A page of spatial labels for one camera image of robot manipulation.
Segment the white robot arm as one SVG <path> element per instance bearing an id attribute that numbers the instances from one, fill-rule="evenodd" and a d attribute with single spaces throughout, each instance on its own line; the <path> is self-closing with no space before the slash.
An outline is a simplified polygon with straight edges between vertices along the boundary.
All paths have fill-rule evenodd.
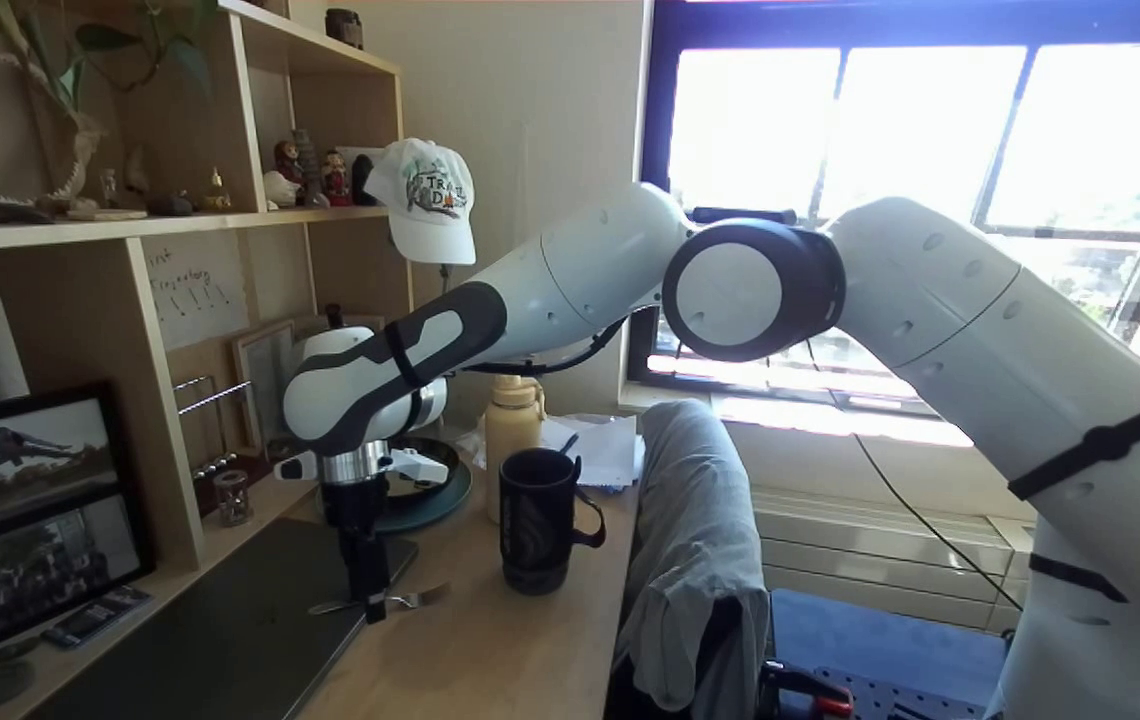
<path id="1" fill-rule="evenodd" d="M 285 390 L 286 434 L 341 456 L 458 370 L 574 346 L 658 305 L 711 359 L 846 331 L 960 427 L 1034 513 L 994 720 L 1140 720 L 1140 356 L 977 229 L 904 197 L 824 229 L 697 224 L 630 186 Z"/>

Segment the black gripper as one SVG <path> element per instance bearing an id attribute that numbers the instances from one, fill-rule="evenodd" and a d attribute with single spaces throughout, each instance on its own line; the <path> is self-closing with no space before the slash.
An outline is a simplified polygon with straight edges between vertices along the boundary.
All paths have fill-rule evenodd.
<path id="1" fill-rule="evenodd" d="M 389 550 L 374 528 L 379 513 L 383 513 L 379 479 L 324 490 L 324 521 L 341 536 L 347 589 L 355 601 L 364 601 L 368 624 L 379 624 L 389 618 Z"/>

